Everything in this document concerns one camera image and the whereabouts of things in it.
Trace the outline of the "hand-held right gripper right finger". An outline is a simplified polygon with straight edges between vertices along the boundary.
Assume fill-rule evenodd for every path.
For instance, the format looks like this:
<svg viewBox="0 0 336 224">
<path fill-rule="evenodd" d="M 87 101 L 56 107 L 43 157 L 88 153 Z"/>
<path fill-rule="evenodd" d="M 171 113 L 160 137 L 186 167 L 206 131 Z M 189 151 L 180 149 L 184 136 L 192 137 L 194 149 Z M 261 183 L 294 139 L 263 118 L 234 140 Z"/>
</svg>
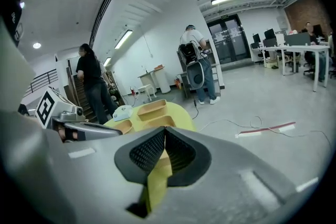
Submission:
<svg viewBox="0 0 336 224">
<path fill-rule="evenodd" d="M 280 171 L 233 142 L 168 127 L 173 174 L 151 224 L 282 224 L 298 194 Z"/>
</svg>

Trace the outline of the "person's left hand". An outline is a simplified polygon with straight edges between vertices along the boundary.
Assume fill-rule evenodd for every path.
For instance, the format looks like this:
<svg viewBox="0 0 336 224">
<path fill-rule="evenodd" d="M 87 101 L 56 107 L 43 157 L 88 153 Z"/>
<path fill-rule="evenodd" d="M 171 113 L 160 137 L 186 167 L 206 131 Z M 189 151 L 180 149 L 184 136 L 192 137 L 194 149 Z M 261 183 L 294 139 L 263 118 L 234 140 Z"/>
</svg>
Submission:
<svg viewBox="0 0 336 224">
<path fill-rule="evenodd" d="M 61 126 L 57 130 L 62 142 L 64 143 L 66 140 L 66 128 L 64 126 Z"/>
</svg>

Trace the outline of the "grey oval seat shell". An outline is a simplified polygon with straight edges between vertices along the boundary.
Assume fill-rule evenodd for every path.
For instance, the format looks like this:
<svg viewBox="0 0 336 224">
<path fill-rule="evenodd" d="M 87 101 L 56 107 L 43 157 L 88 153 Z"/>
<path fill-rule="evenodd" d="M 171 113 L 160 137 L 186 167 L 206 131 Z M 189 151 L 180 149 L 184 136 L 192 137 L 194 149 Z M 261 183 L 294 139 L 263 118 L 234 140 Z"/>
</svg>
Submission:
<svg viewBox="0 0 336 224">
<path fill-rule="evenodd" d="M 193 89 L 197 90 L 203 87 L 204 71 L 203 66 L 199 61 L 187 65 L 186 74 Z"/>
</svg>

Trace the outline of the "dark wooden staircase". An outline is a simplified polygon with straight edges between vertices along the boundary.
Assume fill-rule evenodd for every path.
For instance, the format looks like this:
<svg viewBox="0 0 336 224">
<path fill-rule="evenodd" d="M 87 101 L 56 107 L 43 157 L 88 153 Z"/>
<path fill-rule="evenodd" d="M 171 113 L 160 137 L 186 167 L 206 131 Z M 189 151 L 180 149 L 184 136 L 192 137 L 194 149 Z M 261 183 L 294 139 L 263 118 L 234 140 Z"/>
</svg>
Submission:
<svg viewBox="0 0 336 224">
<path fill-rule="evenodd" d="M 79 57 L 73 57 L 66 60 L 68 85 L 64 86 L 65 92 L 72 103 L 82 108 L 82 113 L 89 122 L 98 123 L 96 114 L 86 98 L 83 82 L 77 77 L 76 66 L 78 59 Z"/>
</svg>

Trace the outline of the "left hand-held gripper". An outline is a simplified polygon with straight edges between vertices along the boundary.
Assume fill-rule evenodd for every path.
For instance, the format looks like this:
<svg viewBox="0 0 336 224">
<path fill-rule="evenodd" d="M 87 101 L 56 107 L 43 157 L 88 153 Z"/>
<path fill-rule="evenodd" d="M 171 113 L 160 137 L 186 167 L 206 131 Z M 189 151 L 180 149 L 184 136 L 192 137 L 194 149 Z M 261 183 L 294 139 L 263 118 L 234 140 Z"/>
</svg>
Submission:
<svg viewBox="0 0 336 224">
<path fill-rule="evenodd" d="M 86 118 L 82 108 L 51 87 L 48 87 L 41 97 L 35 116 L 44 129 L 57 132 L 59 127 L 64 126 L 65 142 L 97 140 L 123 134 L 120 130 L 101 124 L 84 122 Z"/>
</svg>

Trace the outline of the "white blue tissue pack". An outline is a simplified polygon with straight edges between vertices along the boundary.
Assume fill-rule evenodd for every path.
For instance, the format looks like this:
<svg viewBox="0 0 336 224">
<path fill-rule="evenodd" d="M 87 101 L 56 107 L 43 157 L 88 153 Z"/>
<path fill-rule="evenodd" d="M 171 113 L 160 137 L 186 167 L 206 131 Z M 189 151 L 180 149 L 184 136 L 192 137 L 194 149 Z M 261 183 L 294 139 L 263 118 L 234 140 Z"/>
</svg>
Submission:
<svg viewBox="0 0 336 224">
<path fill-rule="evenodd" d="M 129 119 L 133 114 L 133 107 L 130 105 L 119 106 L 113 113 L 113 120 L 115 122 Z"/>
</svg>

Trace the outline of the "black glass double door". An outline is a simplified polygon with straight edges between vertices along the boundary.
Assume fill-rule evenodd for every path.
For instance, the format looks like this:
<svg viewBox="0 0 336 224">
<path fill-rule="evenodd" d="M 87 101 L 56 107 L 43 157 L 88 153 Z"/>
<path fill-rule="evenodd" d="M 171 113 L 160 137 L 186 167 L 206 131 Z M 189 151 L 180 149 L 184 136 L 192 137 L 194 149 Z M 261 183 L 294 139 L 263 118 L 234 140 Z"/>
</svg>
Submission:
<svg viewBox="0 0 336 224">
<path fill-rule="evenodd" d="M 251 58 L 245 32 L 238 15 L 207 23 L 220 64 Z"/>
</svg>

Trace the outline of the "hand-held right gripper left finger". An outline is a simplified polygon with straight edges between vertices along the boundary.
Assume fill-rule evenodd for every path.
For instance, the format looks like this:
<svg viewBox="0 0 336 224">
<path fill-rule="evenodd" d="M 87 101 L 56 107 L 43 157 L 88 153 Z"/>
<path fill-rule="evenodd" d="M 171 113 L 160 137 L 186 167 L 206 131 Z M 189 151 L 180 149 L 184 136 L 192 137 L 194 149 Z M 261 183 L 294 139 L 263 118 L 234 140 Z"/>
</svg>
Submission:
<svg viewBox="0 0 336 224">
<path fill-rule="evenodd" d="M 8 201 L 24 204 L 20 223 L 166 224 L 141 218 L 120 198 L 116 175 L 106 176 L 93 154 L 71 158 L 57 131 L 17 112 L 0 111 L 0 167 L 8 178 Z"/>
</svg>

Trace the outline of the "dark grey desk divider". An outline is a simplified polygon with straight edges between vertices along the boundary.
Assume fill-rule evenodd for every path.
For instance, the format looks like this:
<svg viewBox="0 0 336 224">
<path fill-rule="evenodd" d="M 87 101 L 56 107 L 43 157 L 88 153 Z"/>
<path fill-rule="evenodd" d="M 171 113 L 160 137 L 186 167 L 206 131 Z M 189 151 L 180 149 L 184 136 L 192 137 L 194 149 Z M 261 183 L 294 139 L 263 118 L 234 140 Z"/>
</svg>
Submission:
<svg viewBox="0 0 336 224">
<path fill-rule="evenodd" d="M 310 35 L 308 32 L 286 35 L 285 43 L 288 46 L 310 46 Z"/>
</svg>

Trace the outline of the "round table yellow cloth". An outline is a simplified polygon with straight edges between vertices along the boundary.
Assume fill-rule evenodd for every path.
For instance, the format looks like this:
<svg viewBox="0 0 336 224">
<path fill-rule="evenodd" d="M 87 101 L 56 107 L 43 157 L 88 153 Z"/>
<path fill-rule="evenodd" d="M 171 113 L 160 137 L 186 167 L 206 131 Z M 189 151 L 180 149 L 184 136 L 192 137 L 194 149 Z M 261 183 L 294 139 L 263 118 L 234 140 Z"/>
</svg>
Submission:
<svg viewBox="0 0 336 224">
<path fill-rule="evenodd" d="M 134 132 L 145 130 L 143 127 L 147 121 L 141 121 L 137 116 L 137 112 L 141 106 L 133 109 L 133 114 L 129 119 L 133 123 Z M 166 115 L 172 117 L 176 127 L 195 131 L 194 122 L 189 113 L 180 105 L 167 102 Z M 105 123 L 105 126 L 113 127 L 121 121 L 115 122 L 113 119 Z M 140 202 L 131 207 L 131 210 L 138 215 L 147 215 L 156 207 L 163 199 L 166 192 L 166 183 L 169 176 L 172 175 L 172 168 L 169 156 L 166 151 L 160 156 L 160 159 L 149 173 L 147 177 L 148 185 L 144 188 L 144 193 L 141 195 Z"/>
</svg>

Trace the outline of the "dark shelf unit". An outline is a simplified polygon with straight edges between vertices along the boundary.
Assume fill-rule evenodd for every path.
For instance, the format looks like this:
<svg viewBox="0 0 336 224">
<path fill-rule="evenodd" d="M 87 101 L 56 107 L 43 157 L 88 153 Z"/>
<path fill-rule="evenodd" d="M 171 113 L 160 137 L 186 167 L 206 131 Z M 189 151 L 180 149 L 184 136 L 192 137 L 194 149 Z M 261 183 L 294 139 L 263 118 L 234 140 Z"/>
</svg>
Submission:
<svg viewBox="0 0 336 224">
<path fill-rule="evenodd" d="M 215 55 L 213 53 L 213 50 L 211 48 L 211 45 L 209 43 L 209 41 L 206 41 L 207 47 L 209 49 L 209 53 L 208 53 L 208 58 L 210 60 L 210 63 L 212 65 L 212 71 L 213 71 L 213 79 L 214 79 L 214 85 L 215 85 L 215 93 L 217 96 L 221 96 L 221 91 L 223 89 L 225 89 L 225 85 L 224 85 L 224 81 L 223 81 L 223 75 L 222 75 L 222 70 L 221 70 L 221 66 L 220 64 L 218 64 L 216 62 L 215 59 Z M 184 89 L 185 92 L 185 97 L 189 98 L 191 96 L 192 92 L 195 92 L 196 90 L 193 89 L 190 85 L 190 82 L 188 80 L 187 74 L 186 74 L 186 65 L 184 64 L 184 62 L 182 61 L 182 58 L 177 50 L 177 56 L 179 58 L 181 67 L 183 72 L 179 74 L 179 77 L 181 77 L 181 83 L 182 83 L 182 87 Z"/>
</svg>

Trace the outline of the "person's black buttoned shirt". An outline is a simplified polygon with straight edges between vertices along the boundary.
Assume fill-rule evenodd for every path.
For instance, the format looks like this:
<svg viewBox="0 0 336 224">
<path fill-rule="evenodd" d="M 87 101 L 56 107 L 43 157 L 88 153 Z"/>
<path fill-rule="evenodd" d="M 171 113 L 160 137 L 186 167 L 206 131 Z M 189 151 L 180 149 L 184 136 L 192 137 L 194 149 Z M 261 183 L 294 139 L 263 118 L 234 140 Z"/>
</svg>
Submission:
<svg viewBox="0 0 336 224">
<path fill-rule="evenodd" d="M 24 34 L 23 24 L 20 22 L 22 10 L 21 0 L 7 0 L 2 13 L 6 28 L 16 47 Z"/>
</svg>

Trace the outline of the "black backpack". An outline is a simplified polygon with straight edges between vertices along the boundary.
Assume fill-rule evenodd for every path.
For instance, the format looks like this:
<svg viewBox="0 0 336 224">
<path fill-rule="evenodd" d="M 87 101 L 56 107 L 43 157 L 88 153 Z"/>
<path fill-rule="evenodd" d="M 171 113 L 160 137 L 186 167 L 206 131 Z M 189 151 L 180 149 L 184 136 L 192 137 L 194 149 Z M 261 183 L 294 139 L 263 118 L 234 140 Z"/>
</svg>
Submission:
<svg viewBox="0 0 336 224">
<path fill-rule="evenodd" d="M 202 58 L 199 47 L 193 42 L 179 45 L 178 51 L 186 66 L 198 62 Z"/>
</svg>

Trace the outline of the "black balcony railing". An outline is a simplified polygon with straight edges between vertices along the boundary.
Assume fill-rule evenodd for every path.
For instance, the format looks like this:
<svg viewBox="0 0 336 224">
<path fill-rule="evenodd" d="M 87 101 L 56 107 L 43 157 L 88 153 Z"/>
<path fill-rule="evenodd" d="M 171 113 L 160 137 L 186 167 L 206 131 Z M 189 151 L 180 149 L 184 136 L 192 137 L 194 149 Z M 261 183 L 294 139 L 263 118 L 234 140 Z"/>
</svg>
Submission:
<svg viewBox="0 0 336 224">
<path fill-rule="evenodd" d="M 53 69 L 41 75 L 38 75 L 30 83 L 27 91 L 24 94 L 24 97 L 36 92 L 39 89 L 42 89 L 45 86 L 48 86 L 56 82 L 57 80 L 58 80 L 58 75 L 57 75 L 56 69 Z"/>
</svg>

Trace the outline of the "black stair railing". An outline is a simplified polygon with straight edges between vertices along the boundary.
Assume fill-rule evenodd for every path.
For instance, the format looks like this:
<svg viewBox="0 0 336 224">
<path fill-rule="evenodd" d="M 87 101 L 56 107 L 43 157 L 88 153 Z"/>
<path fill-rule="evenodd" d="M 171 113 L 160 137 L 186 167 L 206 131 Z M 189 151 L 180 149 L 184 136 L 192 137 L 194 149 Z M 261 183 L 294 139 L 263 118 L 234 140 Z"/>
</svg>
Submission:
<svg viewBox="0 0 336 224">
<path fill-rule="evenodd" d="M 106 10 L 107 10 L 111 1 L 112 0 L 103 0 L 99 9 L 98 9 L 96 18 L 95 18 L 94 23 L 93 23 L 93 27 L 92 27 L 92 31 L 91 31 L 91 35 L 90 35 L 90 40 L 89 40 L 89 47 L 91 49 L 93 48 L 100 23 L 101 23 L 101 21 L 103 19 L 103 16 L 104 16 L 104 14 L 105 14 L 105 12 L 106 12 Z"/>
</svg>

